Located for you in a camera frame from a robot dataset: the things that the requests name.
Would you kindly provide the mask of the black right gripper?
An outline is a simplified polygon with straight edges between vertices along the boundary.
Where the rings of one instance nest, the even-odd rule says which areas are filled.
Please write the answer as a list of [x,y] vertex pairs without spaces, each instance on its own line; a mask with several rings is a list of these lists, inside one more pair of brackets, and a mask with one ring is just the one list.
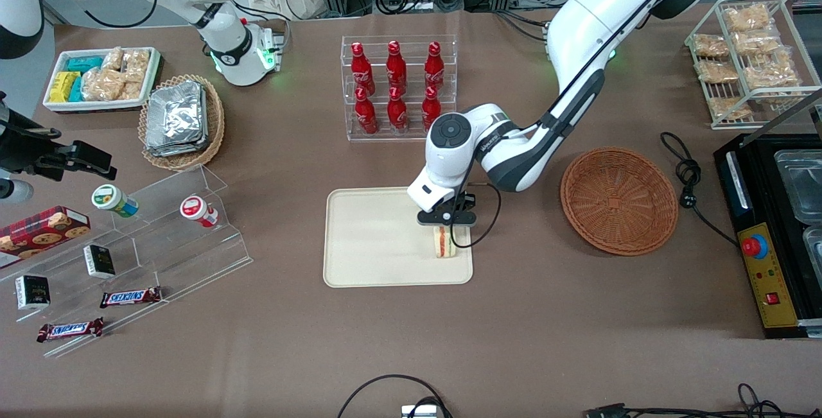
[[61,148],[54,140],[62,133],[45,128],[12,110],[1,93],[1,167],[13,174],[39,175],[60,182],[65,171],[82,170],[100,177],[116,177],[112,156],[91,144],[74,141]]

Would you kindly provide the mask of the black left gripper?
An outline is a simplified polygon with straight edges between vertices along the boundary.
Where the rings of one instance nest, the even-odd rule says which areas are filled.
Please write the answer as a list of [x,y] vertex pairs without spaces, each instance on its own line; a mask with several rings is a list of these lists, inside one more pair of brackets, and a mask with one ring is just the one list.
[[473,213],[476,196],[472,193],[461,193],[455,198],[440,202],[432,211],[417,213],[417,222],[424,225],[429,238],[438,240],[438,226],[458,226],[457,246],[471,247],[473,242],[472,226],[477,222]]

